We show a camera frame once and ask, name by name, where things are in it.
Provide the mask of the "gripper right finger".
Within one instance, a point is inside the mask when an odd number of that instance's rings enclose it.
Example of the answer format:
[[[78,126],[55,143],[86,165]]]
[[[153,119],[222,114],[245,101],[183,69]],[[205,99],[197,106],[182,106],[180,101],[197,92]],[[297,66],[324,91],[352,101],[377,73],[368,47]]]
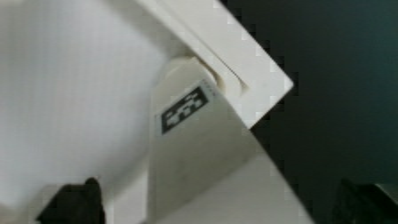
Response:
[[[341,180],[331,224],[398,224],[398,184]]]

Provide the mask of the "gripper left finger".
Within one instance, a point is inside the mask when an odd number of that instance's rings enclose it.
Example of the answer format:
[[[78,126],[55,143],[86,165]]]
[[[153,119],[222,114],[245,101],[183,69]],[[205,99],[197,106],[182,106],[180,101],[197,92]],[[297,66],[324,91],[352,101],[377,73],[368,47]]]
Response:
[[[94,178],[66,184],[38,215],[39,224],[105,224],[102,187]]]

